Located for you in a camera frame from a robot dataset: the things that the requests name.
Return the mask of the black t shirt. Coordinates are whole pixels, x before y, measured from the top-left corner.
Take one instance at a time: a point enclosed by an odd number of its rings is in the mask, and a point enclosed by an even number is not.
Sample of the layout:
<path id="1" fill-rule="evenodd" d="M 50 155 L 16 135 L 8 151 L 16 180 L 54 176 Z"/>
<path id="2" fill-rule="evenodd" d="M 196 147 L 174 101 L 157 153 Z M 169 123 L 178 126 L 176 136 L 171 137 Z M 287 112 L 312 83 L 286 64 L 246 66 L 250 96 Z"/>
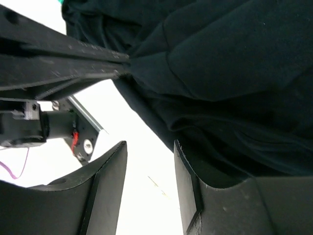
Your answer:
<path id="1" fill-rule="evenodd" d="M 126 53 L 115 87 L 190 162 L 313 174 L 310 0 L 66 0 L 67 34 Z"/>

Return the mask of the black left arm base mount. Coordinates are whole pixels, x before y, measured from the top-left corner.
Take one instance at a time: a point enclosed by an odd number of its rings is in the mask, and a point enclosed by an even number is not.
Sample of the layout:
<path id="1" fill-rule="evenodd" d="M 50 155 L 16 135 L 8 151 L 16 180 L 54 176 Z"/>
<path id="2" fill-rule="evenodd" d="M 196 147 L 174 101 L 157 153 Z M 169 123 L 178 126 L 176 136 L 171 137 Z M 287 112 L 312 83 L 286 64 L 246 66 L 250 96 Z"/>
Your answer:
<path id="1" fill-rule="evenodd" d="M 103 127 L 74 96 L 52 101 L 52 111 L 43 112 L 48 139 L 63 139 L 81 165 L 87 165 Z"/>

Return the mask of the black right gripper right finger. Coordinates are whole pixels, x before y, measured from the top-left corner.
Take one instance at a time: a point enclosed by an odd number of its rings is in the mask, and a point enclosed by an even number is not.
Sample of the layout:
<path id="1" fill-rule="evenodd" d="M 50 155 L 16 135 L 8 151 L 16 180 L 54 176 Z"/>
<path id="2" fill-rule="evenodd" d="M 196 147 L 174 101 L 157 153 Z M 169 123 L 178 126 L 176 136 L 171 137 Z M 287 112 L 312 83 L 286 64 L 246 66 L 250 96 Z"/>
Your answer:
<path id="1" fill-rule="evenodd" d="M 184 234 L 312 234 L 312 177 L 237 181 L 209 164 L 192 166 L 178 141 L 174 159 Z"/>

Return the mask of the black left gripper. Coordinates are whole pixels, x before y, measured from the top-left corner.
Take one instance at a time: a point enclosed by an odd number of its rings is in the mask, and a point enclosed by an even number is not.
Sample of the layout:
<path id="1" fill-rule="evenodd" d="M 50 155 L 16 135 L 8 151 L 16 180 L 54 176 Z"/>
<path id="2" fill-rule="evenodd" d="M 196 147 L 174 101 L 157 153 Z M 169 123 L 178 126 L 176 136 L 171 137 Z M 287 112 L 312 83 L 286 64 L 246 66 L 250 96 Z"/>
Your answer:
<path id="1" fill-rule="evenodd" d="M 0 145 L 37 147 L 48 128 L 40 104 L 56 94 L 74 93 L 101 80 L 128 73 L 129 56 L 61 34 L 3 5 L 0 53 L 55 56 L 86 61 L 17 61 L 0 66 Z"/>

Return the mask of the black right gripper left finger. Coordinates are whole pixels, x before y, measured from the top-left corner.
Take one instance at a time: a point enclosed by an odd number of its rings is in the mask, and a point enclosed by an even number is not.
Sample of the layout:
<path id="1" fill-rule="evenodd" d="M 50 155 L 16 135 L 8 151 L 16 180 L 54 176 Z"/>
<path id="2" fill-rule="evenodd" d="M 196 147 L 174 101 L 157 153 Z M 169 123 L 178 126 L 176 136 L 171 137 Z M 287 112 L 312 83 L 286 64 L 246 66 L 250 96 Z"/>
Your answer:
<path id="1" fill-rule="evenodd" d="M 123 192 L 127 143 L 48 185 L 0 184 L 3 235 L 113 235 Z"/>

